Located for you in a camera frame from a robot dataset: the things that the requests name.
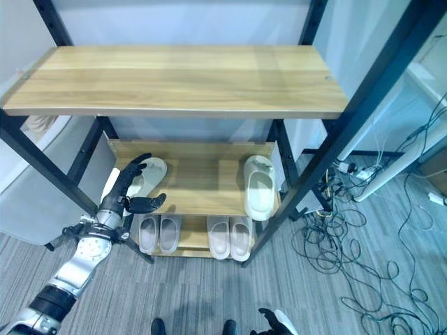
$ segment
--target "white wall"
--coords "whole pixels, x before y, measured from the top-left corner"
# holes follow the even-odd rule
[[[54,0],[75,45],[296,44],[309,0]]]
[[[32,0],[0,1],[0,95],[51,47],[53,39]]]
[[[0,1],[0,94],[20,73],[54,47],[53,39],[32,0]],[[65,173],[93,123],[92,117],[73,117],[49,143],[45,154]],[[23,161],[0,140],[2,177]],[[92,156],[80,188],[95,202],[115,162],[105,138]],[[45,244],[62,228],[78,222],[85,212],[30,166],[0,194],[0,231],[30,243]]]
[[[314,44],[348,98],[371,68],[409,0],[329,0]],[[400,92],[387,97],[383,116],[355,147],[357,150],[394,151],[427,121],[432,103],[404,76]]]

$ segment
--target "pair of slippers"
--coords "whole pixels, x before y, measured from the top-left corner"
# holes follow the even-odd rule
[[[253,224],[247,217],[208,216],[208,245],[218,260],[229,255],[244,262],[250,257]]]
[[[256,221],[271,217],[274,207],[273,163],[264,156],[252,156],[244,164],[245,213]]]
[[[144,215],[138,235],[140,251],[153,253],[159,244],[162,253],[173,253],[179,244],[181,226],[182,217],[178,215]]]

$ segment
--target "wooden shelf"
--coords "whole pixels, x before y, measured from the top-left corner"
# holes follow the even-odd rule
[[[347,104],[312,46],[49,51],[4,96],[9,115],[336,119]]]
[[[161,143],[111,140],[116,167],[145,152],[162,158],[168,165],[163,181],[148,195],[166,193],[157,213],[246,216],[244,210],[243,166],[246,159],[260,154],[270,157],[273,143]]]

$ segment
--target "gray carpet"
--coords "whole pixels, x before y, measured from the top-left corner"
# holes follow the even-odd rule
[[[340,208],[358,208],[367,217],[366,226],[349,233],[362,246],[361,261],[382,274],[389,260],[396,261],[397,281],[405,286],[412,263],[397,238],[408,208],[403,181],[396,177],[378,195]],[[402,236],[417,258],[415,286],[427,292],[441,326],[447,327],[447,207],[428,200],[426,194],[433,190],[426,180],[410,178],[414,213]],[[434,226],[424,230],[432,219]],[[300,221],[285,222],[247,269],[231,260],[162,257],[148,266],[125,246],[116,246],[60,334],[149,334],[156,317],[165,321],[168,335],[220,334],[229,318],[237,321],[240,334],[248,334],[268,328],[259,307],[283,310],[299,334],[363,334],[359,314],[340,301],[349,296],[343,275],[318,273],[292,249],[291,235],[299,227]],[[28,304],[73,251],[74,244],[51,253],[1,235],[0,324]],[[363,273],[358,275],[374,283]],[[354,290],[365,304],[373,303],[367,288],[356,285]],[[383,294],[394,304],[409,305],[392,285]]]

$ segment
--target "black cable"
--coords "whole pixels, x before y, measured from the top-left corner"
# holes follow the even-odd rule
[[[447,92],[433,109],[428,122],[423,127],[420,127],[412,136],[409,136],[399,148],[406,147],[409,145],[409,141],[416,141],[417,137],[421,133],[424,133],[424,145],[420,152],[420,156],[422,156],[427,146],[427,136],[430,126],[447,110],[447,108],[442,108],[436,112],[439,104],[446,96]],[[412,269],[408,286],[401,287],[396,282],[395,279],[400,274],[400,268],[396,262],[389,261],[387,263],[386,274],[380,274],[375,268],[361,263],[360,256],[362,250],[360,242],[357,239],[351,239],[347,243],[349,228],[361,228],[367,224],[367,218],[357,209],[339,211],[335,199],[341,202],[349,202],[351,198],[348,201],[342,201],[340,199],[340,192],[348,193],[352,197],[349,191],[355,187],[362,187],[363,182],[355,184],[348,179],[354,186],[346,187],[342,185],[343,181],[339,177],[333,177],[331,180],[328,180],[326,187],[330,189],[330,194],[332,195],[332,199],[330,199],[332,200],[332,215],[318,216],[316,214],[309,214],[304,216],[302,220],[305,226],[296,230],[292,235],[291,244],[293,250],[298,255],[306,258],[316,271],[322,274],[341,273],[344,276],[349,287],[350,297],[341,297],[341,302],[343,305],[360,314],[362,329],[366,334],[382,334],[383,330],[388,330],[391,334],[397,334],[399,332],[398,334],[447,335],[447,327],[441,328],[439,315],[428,304],[428,294],[426,291],[414,287],[416,258],[402,237],[402,231],[409,222],[413,212],[413,205],[407,185],[409,176],[414,169],[415,165],[412,166],[404,180],[404,193],[410,209],[397,232],[400,243],[411,259]],[[347,214],[358,215],[355,223],[354,221],[350,222],[346,218]],[[353,274],[352,268],[361,270],[365,275],[369,276],[372,282],[360,280],[359,276]],[[383,284],[385,282],[391,282],[393,287],[397,288],[407,297],[411,302],[411,308],[397,306],[387,302],[383,294]],[[375,304],[372,303],[371,306],[366,306],[362,303],[359,297],[356,296],[354,285],[362,285],[365,289],[368,289],[370,294],[376,298]],[[374,327],[374,333],[370,332],[371,327]]]

